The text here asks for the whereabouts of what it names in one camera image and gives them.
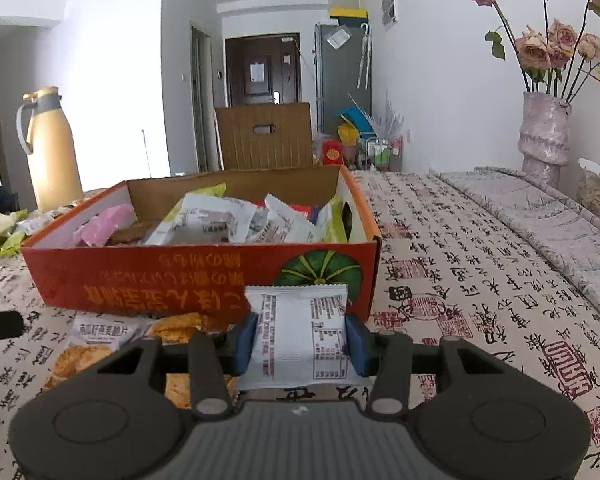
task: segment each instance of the yellow bottle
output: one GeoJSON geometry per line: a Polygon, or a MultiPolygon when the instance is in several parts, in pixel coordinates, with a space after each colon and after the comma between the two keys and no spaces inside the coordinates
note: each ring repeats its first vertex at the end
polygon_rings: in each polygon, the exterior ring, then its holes
{"type": "Polygon", "coordinates": [[[49,211],[82,198],[74,138],[60,106],[58,87],[42,88],[23,99],[16,114],[16,128],[22,149],[29,156],[38,209],[49,211]],[[27,109],[32,111],[25,139],[22,112],[27,109]]]}

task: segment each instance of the vase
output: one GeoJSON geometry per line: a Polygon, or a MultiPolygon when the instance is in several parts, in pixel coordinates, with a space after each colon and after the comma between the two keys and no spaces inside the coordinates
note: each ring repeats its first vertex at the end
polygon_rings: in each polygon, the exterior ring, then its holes
{"type": "Polygon", "coordinates": [[[569,162],[571,105],[540,92],[525,92],[518,149],[522,171],[555,189],[560,168],[569,162]]]}

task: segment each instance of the orange cardboard box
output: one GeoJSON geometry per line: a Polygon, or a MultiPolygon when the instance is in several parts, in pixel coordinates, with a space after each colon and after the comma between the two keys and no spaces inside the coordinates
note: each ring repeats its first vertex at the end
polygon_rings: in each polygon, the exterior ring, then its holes
{"type": "Polygon", "coordinates": [[[23,245],[46,304],[108,314],[201,312],[238,322],[245,285],[346,283],[348,309],[370,315],[381,235],[354,177],[343,166],[219,171],[121,182],[60,217],[23,245]],[[162,220],[187,192],[225,182],[226,196],[261,203],[345,205],[347,244],[220,244],[68,248],[75,229],[108,207],[131,203],[140,221],[162,220]]]}

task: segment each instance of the dark wooden door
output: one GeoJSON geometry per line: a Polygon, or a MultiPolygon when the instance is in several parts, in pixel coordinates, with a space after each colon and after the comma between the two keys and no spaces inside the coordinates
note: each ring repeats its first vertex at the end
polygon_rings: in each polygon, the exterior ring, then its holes
{"type": "Polygon", "coordinates": [[[299,34],[226,40],[229,106],[300,101],[299,34]]]}

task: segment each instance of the refrigerator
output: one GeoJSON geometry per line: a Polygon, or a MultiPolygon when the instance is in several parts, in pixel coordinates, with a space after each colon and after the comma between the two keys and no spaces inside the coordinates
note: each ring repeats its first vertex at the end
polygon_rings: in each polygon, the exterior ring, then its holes
{"type": "Polygon", "coordinates": [[[318,132],[338,136],[342,119],[335,116],[343,108],[354,106],[348,94],[368,114],[371,114],[371,74],[365,89],[365,67],[358,89],[358,70],[362,56],[362,28],[346,27],[351,38],[339,49],[333,48],[326,37],[336,30],[336,25],[315,26],[315,69],[317,85],[317,128],[318,132]]]}

